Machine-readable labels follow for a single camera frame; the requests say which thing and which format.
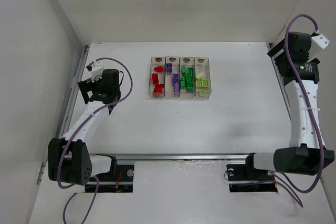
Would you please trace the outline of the red large lego brick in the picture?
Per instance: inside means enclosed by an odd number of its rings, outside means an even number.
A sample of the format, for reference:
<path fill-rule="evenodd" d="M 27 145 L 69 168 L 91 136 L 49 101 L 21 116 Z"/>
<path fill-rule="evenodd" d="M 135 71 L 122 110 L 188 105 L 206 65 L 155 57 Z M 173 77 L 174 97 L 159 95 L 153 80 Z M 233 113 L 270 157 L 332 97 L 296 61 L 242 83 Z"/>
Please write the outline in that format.
<path fill-rule="evenodd" d="M 156 84 L 153 92 L 162 92 L 164 95 L 164 84 Z"/>

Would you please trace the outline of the red arch lego brick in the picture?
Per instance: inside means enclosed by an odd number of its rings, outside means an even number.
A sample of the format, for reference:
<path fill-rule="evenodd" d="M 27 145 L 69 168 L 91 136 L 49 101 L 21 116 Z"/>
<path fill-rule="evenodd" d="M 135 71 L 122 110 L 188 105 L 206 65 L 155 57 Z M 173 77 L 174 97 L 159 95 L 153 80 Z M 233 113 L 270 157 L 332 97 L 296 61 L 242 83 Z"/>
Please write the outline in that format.
<path fill-rule="evenodd" d="M 155 72 L 163 72 L 164 68 L 162 66 L 157 66 L 157 67 L 154 68 L 154 71 Z"/>

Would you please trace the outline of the purple slanted lego piece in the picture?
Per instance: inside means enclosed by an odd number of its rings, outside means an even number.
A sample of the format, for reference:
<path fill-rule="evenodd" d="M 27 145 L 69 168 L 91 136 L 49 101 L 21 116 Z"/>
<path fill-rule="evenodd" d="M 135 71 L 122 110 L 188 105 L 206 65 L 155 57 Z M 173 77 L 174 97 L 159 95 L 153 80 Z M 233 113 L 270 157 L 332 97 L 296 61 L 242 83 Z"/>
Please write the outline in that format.
<path fill-rule="evenodd" d="M 174 93 L 179 93 L 180 92 L 180 85 L 179 83 L 174 83 Z"/>

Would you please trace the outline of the green square lego plate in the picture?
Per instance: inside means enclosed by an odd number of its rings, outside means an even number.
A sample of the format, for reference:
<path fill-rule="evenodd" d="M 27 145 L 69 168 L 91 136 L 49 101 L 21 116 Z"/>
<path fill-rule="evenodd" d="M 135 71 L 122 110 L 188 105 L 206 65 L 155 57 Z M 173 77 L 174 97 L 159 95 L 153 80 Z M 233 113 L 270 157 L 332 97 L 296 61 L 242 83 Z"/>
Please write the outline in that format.
<path fill-rule="evenodd" d="M 180 89 L 181 90 L 185 89 L 185 81 L 183 80 L 180 81 Z"/>

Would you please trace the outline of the green small lego brick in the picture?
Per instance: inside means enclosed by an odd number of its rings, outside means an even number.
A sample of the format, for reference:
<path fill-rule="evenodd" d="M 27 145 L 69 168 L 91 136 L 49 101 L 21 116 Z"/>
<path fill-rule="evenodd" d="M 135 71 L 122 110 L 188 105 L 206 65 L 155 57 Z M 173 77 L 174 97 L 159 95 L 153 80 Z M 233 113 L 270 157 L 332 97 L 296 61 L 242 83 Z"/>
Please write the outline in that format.
<path fill-rule="evenodd" d="M 194 92 L 194 83 L 193 82 L 187 83 L 186 90 L 187 92 Z"/>

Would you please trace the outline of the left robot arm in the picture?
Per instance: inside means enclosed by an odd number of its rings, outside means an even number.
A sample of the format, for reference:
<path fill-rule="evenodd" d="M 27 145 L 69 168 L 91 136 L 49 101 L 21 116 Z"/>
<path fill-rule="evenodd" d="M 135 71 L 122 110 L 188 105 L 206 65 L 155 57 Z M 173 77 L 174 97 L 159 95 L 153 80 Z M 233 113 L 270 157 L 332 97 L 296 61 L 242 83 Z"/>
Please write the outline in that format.
<path fill-rule="evenodd" d="M 117 69 L 105 69 L 94 78 L 78 82 L 87 107 L 67 133 L 49 142 L 50 180 L 84 186 L 94 176 L 114 173 L 115 157 L 90 154 L 88 143 L 121 98 L 119 74 Z"/>

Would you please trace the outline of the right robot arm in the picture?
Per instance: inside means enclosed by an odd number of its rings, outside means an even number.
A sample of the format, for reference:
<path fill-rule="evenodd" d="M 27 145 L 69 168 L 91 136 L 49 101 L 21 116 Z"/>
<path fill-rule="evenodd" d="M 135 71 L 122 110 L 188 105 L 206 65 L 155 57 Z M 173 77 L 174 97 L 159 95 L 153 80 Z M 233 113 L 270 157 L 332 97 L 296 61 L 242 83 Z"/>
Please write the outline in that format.
<path fill-rule="evenodd" d="M 317 58 L 314 54 L 325 49 L 329 39 L 323 34 L 309 35 L 290 32 L 288 49 L 295 70 L 302 80 L 305 92 L 290 66 L 283 41 L 268 53 L 274 57 L 289 102 L 291 119 L 291 137 L 288 148 L 280 148 L 273 153 L 250 153 L 246 158 L 248 171 L 265 170 L 281 173 L 315 175 L 319 170 L 320 145 L 310 118 L 313 114 L 318 124 L 317 90 L 319 77 Z"/>

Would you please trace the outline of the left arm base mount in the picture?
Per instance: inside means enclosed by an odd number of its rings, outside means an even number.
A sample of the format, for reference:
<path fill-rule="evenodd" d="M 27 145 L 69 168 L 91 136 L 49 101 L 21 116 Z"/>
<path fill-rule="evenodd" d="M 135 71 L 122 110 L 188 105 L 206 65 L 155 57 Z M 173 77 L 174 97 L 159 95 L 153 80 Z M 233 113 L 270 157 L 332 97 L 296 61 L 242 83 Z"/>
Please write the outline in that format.
<path fill-rule="evenodd" d="M 132 193 L 134 179 L 134 164 L 118 164 L 114 157 L 108 172 L 96 175 L 99 180 L 98 193 Z"/>

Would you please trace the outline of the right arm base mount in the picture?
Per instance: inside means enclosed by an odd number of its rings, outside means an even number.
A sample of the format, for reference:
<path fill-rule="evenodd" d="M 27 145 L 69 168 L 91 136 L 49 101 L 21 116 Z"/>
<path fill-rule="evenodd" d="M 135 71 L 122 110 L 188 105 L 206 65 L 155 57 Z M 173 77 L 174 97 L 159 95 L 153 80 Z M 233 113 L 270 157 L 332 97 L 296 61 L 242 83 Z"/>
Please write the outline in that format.
<path fill-rule="evenodd" d="M 242 162 L 226 164 L 225 179 L 231 193 L 277 193 L 273 175 L 267 170 L 254 169 Z"/>

